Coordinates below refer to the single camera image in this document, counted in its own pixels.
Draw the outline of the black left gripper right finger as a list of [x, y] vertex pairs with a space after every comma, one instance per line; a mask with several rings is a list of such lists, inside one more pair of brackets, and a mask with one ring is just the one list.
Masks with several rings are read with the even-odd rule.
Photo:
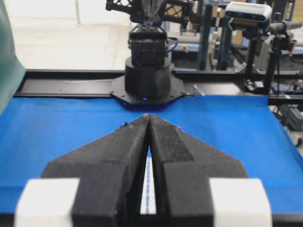
[[270, 227], [271, 207], [259, 179], [243, 163], [149, 117], [159, 211], [173, 227]]

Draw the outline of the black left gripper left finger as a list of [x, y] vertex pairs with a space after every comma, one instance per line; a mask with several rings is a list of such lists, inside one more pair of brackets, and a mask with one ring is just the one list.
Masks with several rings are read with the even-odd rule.
[[149, 115], [51, 160], [27, 182], [17, 227], [115, 227], [146, 152]]

